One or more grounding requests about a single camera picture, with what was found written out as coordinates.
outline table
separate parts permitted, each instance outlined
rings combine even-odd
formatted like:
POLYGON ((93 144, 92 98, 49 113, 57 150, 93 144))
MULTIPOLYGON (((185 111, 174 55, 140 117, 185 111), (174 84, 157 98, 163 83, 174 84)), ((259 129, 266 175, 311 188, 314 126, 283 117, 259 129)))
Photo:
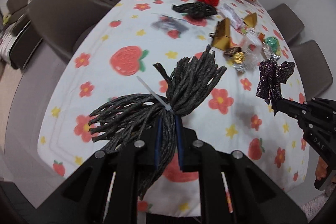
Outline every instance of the table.
MULTIPOLYGON (((41 126, 38 141, 40 157, 55 172, 70 176, 93 152, 107 141, 93 143, 88 132, 88 114, 110 98, 147 93, 140 76, 156 93, 164 95, 165 81, 152 64, 162 63, 170 73, 179 59, 205 50, 221 16, 199 22, 186 20, 171 10, 195 0, 121 0, 97 24, 66 67, 53 92, 41 126), (181 19, 188 30, 177 36, 152 27, 160 15, 181 19)), ((259 4, 242 0, 221 0, 244 18, 258 13, 257 30, 280 40, 283 61, 294 61, 278 28, 259 4)), ((233 42, 239 34, 231 29, 233 42)), ((281 188, 289 191, 305 179, 309 148, 302 139, 296 120, 283 113, 276 117, 270 106, 256 97, 259 71, 238 75, 232 63, 216 48, 216 62, 228 67, 208 98, 183 118, 185 127, 196 131, 215 149, 239 149, 248 155, 281 188)), ((285 85, 283 97, 305 100, 297 69, 285 85)), ((179 171, 174 157, 164 175, 148 190, 138 209, 175 217, 199 216, 199 182, 196 174, 179 171)))

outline metal rivet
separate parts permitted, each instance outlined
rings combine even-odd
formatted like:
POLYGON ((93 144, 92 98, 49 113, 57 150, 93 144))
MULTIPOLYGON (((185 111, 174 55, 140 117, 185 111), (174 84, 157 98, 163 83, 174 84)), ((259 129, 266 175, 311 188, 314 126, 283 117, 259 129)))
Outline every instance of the metal rivet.
POLYGON ((145 145, 145 142, 143 140, 137 140, 134 142, 134 146, 137 148, 141 148, 145 145))
POLYGON ((193 141, 193 146, 194 146, 194 147, 197 147, 197 148, 200 148, 200 147, 203 146, 203 142, 200 141, 200 140, 194 140, 194 141, 193 141))
POLYGON ((105 152, 103 150, 98 150, 97 152, 95 152, 94 157, 96 159, 102 159, 105 157, 105 152))
POLYGON ((232 152, 232 156, 235 158, 235 159, 241 159, 243 156, 244 156, 244 154, 243 154, 243 152, 241 152, 241 151, 239 151, 239 150, 235 150, 235 151, 233 151, 232 152))

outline tablecloth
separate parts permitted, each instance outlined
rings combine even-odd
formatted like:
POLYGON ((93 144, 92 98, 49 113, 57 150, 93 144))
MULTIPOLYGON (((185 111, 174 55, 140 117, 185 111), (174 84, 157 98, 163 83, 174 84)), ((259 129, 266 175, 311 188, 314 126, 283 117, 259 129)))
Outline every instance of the tablecloth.
MULTIPOLYGON (((97 24, 66 67, 55 88, 41 126, 38 154, 55 172, 70 176, 106 141, 93 143, 88 129, 89 113, 113 97, 147 93, 140 76, 156 93, 165 95, 167 83, 152 66, 161 63, 168 74, 179 59, 199 56, 211 43, 217 15, 194 21, 171 9, 173 4, 195 0, 121 0, 97 24), (188 30, 182 34, 155 29, 152 24, 162 15, 179 20, 188 30)), ((243 0, 221 0, 244 18, 257 12, 256 29, 266 37, 278 37, 283 61, 294 61, 278 28, 265 9, 243 0)), ((240 34, 231 29, 233 43, 240 34)), ((289 191, 302 183, 308 166, 309 149, 296 120, 283 113, 273 115, 270 106, 256 97, 258 68, 238 74, 232 62, 213 48, 216 63, 228 67, 213 92, 190 115, 185 127, 215 149, 239 149, 250 157, 281 188, 289 191)), ((283 97, 305 100, 297 69, 285 85, 283 97)), ((163 176, 138 203, 140 211, 155 214, 199 216, 198 174, 180 172, 176 156, 163 176)))

